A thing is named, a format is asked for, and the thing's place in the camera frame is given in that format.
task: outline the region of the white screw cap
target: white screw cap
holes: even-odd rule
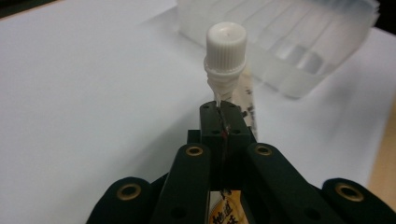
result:
[[[231,101],[246,66],[247,39],[245,28],[234,22],[221,22],[207,31],[204,66],[207,83],[218,101]]]

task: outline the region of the white surface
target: white surface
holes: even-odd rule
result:
[[[84,223],[114,181],[169,170],[213,97],[205,50],[178,34],[174,5],[69,0],[0,20],[0,223]],[[257,84],[259,140],[317,186],[366,184],[395,52],[374,29],[304,99]]]

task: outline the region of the plastic storage tray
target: plastic storage tray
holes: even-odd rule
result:
[[[376,21],[374,0],[177,0],[180,32],[205,45],[220,21],[247,29],[253,76],[302,97],[364,41]]]

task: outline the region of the screw hole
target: screw hole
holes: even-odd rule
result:
[[[126,184],[119,188],[117,197],[122,201],[129,201],[139,196],[142,189],[137,184]]]
[[[184,208],[182,207],[176,207],[172,209],[171,211],[171,216],[174,219],[181,219],[187,215],[187,212]]]
[[[320,220],[321,215],[320,212],[318,212],[318,210],[313,209],[313,208],[305,208],[304,213],[307,217],[313,219],[313,220]]]
[[[264,146],[256,147],[256,152],[263,156],[270,156],[272,154],[271,148],[264,147]]]
[[[356,188],[345,183],[338,183],[335,191],[347,200],[352,202],[361,202],[364,199],[363,194]]]
[[[204,153],[204,151],[200,147],[189,147],[186,149],[186,153],[189,156],[199,156]]]

